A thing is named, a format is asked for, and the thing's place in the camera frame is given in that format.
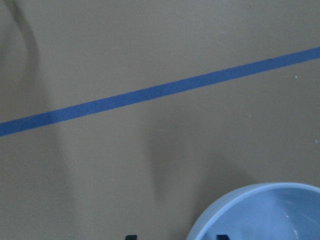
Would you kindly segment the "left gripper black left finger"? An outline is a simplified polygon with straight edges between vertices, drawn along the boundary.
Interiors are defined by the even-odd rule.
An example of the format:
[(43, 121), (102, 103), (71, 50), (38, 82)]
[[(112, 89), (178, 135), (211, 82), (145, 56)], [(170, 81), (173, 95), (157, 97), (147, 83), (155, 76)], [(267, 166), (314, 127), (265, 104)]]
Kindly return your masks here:
[(127, 235), (125, 237), (125, 240), (137, 240), (137, 235), (135, 235), (135, 234)]

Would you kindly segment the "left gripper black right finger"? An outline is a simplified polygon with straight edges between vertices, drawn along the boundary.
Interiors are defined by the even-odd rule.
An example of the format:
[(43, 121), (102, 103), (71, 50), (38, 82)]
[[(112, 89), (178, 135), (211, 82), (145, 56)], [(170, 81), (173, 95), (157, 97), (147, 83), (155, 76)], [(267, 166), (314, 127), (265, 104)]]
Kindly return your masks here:
[(217, 234), (216, 240), (229, 240), (229, 236), (226, 234)]

